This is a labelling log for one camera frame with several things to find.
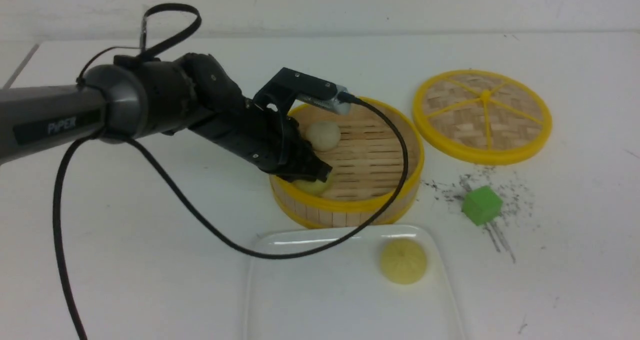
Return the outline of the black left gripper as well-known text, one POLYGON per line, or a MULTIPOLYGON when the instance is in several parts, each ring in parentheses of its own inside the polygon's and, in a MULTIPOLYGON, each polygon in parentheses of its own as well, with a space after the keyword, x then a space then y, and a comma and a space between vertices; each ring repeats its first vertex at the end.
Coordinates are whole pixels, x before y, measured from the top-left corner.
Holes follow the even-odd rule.
POLYGON ((333 167, 304 141, 297 121, 254 105, 213 56, 189 53, 178 61, 208 113, 192 132, 286 182, 329 180, 333 167))

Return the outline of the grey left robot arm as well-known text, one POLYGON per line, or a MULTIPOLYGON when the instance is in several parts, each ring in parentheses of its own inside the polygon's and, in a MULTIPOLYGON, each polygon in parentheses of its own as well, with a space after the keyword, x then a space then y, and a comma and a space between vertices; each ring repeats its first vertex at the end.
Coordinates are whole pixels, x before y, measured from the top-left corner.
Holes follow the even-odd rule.
POLYGON ((296 100, 330 110, 338 92, 336 84, 282 68, 250 99, 211 55, 173 62, 118 56, 78 84, 2 91, 1 162, 80 138, 116 143, 188 129, 288 182, 324 182, 331 166, 288 113, 296 100))

